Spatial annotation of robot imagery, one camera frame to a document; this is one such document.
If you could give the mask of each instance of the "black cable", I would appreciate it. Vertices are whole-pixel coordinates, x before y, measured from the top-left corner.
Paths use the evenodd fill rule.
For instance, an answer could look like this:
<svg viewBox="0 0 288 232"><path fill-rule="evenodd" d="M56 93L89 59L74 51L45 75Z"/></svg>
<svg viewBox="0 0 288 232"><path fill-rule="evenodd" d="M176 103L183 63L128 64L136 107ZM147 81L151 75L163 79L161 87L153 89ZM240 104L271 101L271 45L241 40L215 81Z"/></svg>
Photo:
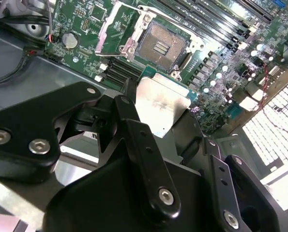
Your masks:
<svg viewBox="0 0 288 232"><path fill-rule="evenodd" d="M7 25L6 23L0 22L0 29L7 30L8 32L12 33L15 37L31 44L36 47L44 47L46 45L46 41L39 40L36 38L33 38L23 32L18 31L17 29Z"/></svg>
<svg viewBox="0 0 288 232"><path fill-rule="evenodd" d="M16 68L13 71L11 71L10 73L0 77L0 84L8 82L11 79L13 79L13 78L17 77L18 75L22 74L23 72L25 72L31 63L31 57L34 57L36 55L38 55L36 51L27 50L24 48L23 49L23 55L22 55L18 65L16 66Z"/></svg>
<svg viewBox="0 0 288 232"><path fill-rule="evenodd" d="M18 15L0 18L0 22L9 24L36 24L49 26L49 19L38 15Z"/></svg>

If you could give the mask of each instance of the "green circuit board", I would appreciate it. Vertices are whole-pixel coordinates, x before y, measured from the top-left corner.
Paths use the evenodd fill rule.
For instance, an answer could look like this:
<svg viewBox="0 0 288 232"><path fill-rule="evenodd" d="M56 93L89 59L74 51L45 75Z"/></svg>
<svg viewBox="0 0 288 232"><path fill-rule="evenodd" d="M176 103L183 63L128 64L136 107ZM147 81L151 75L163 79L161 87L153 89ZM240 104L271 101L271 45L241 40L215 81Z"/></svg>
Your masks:
<svg viewBox="0 0 288 232"><path fill-rule="evenodd" d="M47 43L46 54L59 57L62 64L92 80L102 76L104 69L100 68L101 64L111 59L118 60L124 67L129 66L134 73L142 73L146 67L152 67L198 95L198 98L192 98L192 107L197 108L195 116L206 132L212 132L218 127L216 121L221 121L220 117L233 117L232 112L237 112L239 107L235 102L229 104L225 101L226 86L231 86L232 92L235 92L244 89L250 81L262 75L263 69L255 64L256 58L271 66L281 65L284 44L288 41L288 0L199 0L196 4L192 0L123 0L121 2L128 6L123 5L115 14L106 30L107 37L102 46L102 54L113 55L96 55L100 31L117 2L57 0L53 36L58 40L56 43ZM249 7L252 4L256 4L260 10L253 11ZM158 15L142 33L131 61L127 61L124 56L115 57L114 54L121 52L121 46L126 44L135 30L140 17L136 9L140 5L158 9L176 23ZM154 47L168 56L164 62L154 62L151 54L141 51L149 44L145 43L145 39L153 34L153 26L159 31L167 29L168 35L164 34L163 37L174 38L170 46L160 39L158 47ZM200 38L203 48L192 53L186 52L188 49L181 49L192 42L185 29ZM67 33L76 37L75 47L68 48L63 43L62 36ZM178 52L170 56L172 46L176 46L175 51ZM187 59L184 68L179 70L180 79L171 76L175 66ZM226 66L227 70L224 71L221 65ZM252 73L253 80L240 74L242 67L248 67L248 75ZM120 90L124 82L120 77L114 78L109 74L102 77L101 83L104 86L116 90ZM197 114L198 109L204 114Z"/></svg>

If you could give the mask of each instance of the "black bracket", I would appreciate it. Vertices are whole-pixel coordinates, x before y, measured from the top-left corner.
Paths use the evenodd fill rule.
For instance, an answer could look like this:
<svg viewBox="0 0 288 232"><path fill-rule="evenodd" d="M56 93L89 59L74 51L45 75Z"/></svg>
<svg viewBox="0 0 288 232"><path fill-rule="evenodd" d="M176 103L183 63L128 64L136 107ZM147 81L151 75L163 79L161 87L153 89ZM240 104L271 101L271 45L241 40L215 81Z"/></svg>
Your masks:
<svg viewBox="0 0 288 232"><path fill-rule="evenodd" d="M0 177L24 182L48 179L69 118L100 97L96 87L79 82L1 110Z"/></svg>

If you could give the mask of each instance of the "red wire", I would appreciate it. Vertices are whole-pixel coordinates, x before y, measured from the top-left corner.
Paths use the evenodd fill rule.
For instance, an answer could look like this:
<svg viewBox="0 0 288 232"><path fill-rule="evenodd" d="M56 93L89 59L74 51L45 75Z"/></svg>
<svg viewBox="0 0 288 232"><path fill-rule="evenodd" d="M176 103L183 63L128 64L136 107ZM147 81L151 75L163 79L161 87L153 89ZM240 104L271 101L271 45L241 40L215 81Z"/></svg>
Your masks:
<svg viewBox="0 0 288 232"><path fill-rule="evenodd" d="M261 102L260 102L260 104L259 104L260 110L262 110L264 116L268 119L268 121L269 121L275 128L280 129L280 130L288 133L288 130L286 130L286 129L284 129L284 128L281 128L281 127L279 127L278 125L276 125L274 122L272 122L272 121L270 120L270 118L268 117L268 115L266 114L265 110L264 110L264 99L265 99L265 94L266 94L266 92L267 92L267 90L268 90L268 88L269 88L269 79L270 79L270 78L269 78L270 75L269 75L269 70L268 70L267 64L264 64L264 70L265 70L265 78L264 78L264 86L263 86L263 97L262 97L262 100L261 100Z"/></svg>

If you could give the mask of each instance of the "cable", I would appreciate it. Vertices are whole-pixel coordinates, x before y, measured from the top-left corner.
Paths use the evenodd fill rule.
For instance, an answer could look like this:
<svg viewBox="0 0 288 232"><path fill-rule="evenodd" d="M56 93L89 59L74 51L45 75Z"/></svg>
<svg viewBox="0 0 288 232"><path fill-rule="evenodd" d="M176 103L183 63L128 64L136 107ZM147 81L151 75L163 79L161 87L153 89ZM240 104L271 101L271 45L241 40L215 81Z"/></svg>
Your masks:
<svg viewBox="0 0 288 232"><path fill-rule="evenodd" d="M268 117L268 115L266 114L265 110L264 110L264 99L265 99L265 94L267 93L267 90L269 88L269 70L268 70L268 66L267 64L264 64L264 70L265 70L265 78L264 78L264 86L263 86L263 96L262 96L262 100L259 104L259 108L260 110L262 110L264 116L268 119L268 121L277 129L280 129L286 133L288 133L288 130L279 127L278 125L276 125L275 123L272 122L272 120Z"/></svg>
<svg viewBox="0 0 288 232"><path fill-rule="evenodd" d="M23 32L18 31L17 29L7 25L6 23L0 22L0 29L7 30L8 32L12 33L15 37L31 44L36 47L44 47L46 45L46 41L36 39L31 37Z"/></svg>
<svg viewBox="0 0 288 232"><path fill-rule="evenodd" d="M49 19L38 15L18 15L0 18L0 22L9 24L36 24L49 26Z"/></svg>
<svg viewBox="0 0 288 232"><path fill-rule="evenodd" d="M53 42L53 39L52 39L52 15L51 15L51 7L50 7L49 0L46 0L46 5L47 5L47 9L48 9L48 21L49 21L48 38L49 38L49 42L52 43Z"/></svg>
<svg viewBox="0 0 288 232"><path fill-rule="evenodd" d="M28 66L31 63L31 57L34 57L36 55L38 55L36 50L30 50L30 49L24 48L23 49L23 55L22 55L18 65L16 66L16 68L13 71L11 71L10 73L0 77L0 84L8 82L11 79L17 77L19 74L26 71L26 69L28 68Z"/></svg>

